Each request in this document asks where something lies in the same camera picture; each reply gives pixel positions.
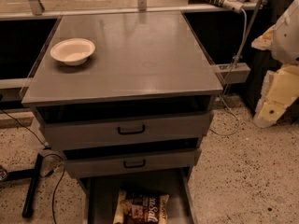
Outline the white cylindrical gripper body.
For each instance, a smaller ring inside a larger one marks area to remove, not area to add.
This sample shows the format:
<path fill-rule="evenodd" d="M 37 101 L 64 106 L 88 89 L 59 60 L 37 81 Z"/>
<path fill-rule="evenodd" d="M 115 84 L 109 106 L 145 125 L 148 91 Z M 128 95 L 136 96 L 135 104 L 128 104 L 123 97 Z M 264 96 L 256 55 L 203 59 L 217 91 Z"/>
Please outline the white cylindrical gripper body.
<path fill-rule="evenodd" d="M 263 103 L 264 113 L 284 113 L 299 97 L 299 66 L 283 64 L 273 75 Z"/>

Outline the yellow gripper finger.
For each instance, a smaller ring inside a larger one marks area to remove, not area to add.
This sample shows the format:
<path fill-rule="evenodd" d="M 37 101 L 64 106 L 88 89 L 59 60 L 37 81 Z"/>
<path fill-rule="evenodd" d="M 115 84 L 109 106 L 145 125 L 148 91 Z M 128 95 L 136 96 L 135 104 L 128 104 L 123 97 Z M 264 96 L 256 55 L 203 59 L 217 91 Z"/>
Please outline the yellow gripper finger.
<path fill-rule="evenodd" d="M 274 29 L 275 29 L 275 26 L 272 25 L 262 35 L 255 38 L 252 41 L 251 46 L 253 48 L 259 49 L 259 50 L 271 50 Z"/>
<path fill-rule="evenodd" d="M 281 105 L 262 105 L 256 110 L 253 121 L 260 128 L 267 128 L 277 123 L 285 113 Z"/>

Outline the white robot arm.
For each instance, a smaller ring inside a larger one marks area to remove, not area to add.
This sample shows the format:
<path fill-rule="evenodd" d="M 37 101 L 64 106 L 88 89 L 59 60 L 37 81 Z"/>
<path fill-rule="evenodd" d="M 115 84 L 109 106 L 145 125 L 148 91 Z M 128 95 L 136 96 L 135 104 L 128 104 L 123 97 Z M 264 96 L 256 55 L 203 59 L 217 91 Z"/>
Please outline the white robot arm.
<path fill-rule="evenodd" d="M 251 46 L 270 50 L 281 62 L 276 72 L 267 72 L 256 107 L 254 123 L 267 128 L 277 123 L 299 98 L 299 0 L 293 0 L 276 24 L 255 38 Z"/>

